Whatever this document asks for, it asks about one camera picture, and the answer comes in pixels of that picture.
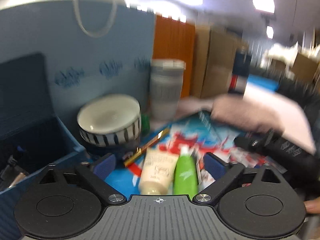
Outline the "person hand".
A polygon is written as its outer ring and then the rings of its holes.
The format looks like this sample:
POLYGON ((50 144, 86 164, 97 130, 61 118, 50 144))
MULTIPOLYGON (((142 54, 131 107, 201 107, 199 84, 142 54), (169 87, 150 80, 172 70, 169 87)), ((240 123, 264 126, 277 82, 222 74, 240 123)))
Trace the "person hand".
POLYGON ((307 213, 320 214, 320 197, 304 202, 307 213))

